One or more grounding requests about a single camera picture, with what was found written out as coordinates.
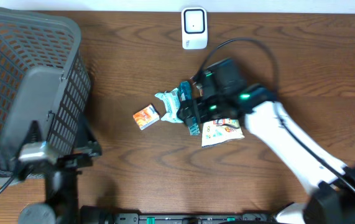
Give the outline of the yellow snack bag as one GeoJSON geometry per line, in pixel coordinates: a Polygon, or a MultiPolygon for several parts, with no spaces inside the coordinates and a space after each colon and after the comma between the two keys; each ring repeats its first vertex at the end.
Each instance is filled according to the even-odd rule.
{"type": "Polygon", "coordinates": [[[203,123],[202,147],[243,139],[244,135],[237,119],[217,119],[203,123]]]}

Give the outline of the orange small box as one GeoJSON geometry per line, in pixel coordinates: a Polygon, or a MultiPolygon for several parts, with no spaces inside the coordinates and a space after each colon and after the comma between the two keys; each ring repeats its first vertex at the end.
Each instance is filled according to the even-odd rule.
{"type": "Polygon", "coordinates": [[[160,119],[159,113],[152,104],[136,112],[132,117],[140,130],[144,130],[160,119]]]}

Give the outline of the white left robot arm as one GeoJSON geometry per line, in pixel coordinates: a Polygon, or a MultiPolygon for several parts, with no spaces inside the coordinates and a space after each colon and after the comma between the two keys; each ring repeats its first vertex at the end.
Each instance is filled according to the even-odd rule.
{"type": "Polygon", "coordinates": [[[102,155],[86,116],[78,119],[73,153],[65,156],[46,141],[30,142],[21,147],[16,164],[20,180],[30,174],[45,179],[45,201],[26,206],[19,223],[78,223],[78,175],[80,168],[93,165],[93,158],[102,155]]]}

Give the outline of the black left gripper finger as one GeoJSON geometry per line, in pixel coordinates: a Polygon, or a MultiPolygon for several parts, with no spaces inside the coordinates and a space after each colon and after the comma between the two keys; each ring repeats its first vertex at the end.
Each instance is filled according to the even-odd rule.
{"type": "Polygon", "coordinates": [[[24,139],[24,144],[31,144],[35,142],[42,142],[42,132],[40,128],[40,124],[38,121],[34,120],[31,122],[28,132],[24,139]]]}
{"type": "Polygon", "coordinates": [[[102,152],[99,142],[95,138],[86,116],[82,113],[78,119],[76,133],[76,150],[78,152],[102,152]]]}

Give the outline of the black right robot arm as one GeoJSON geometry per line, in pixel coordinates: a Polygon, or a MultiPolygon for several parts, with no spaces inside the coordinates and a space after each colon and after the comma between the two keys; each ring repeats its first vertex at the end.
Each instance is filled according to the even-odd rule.
{"type": "Polygon", "coordinates": [[[355,167],[348,167],[317,144],[287,114],[276,94],[248,86],[231,59],[201,69],[194,81],[202,90],[184,97],[177,116],[186,125],[243,119],[245,128],[293,172],[310,196],[274,214],[278,223],[355,223],[355,167]]]}

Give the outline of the blue mouthwash bottle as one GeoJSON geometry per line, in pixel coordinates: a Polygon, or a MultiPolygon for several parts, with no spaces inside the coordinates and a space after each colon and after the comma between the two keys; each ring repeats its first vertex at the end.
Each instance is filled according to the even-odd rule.
{"type": "Polygon", "coordinates": [[[191,85],[188,81],[180,83],[178,87],[178,97],[180,107],[177,117],[188,127],[191,136],[198,136],[200,134],[200,127],[194,112],[191,85]]]}

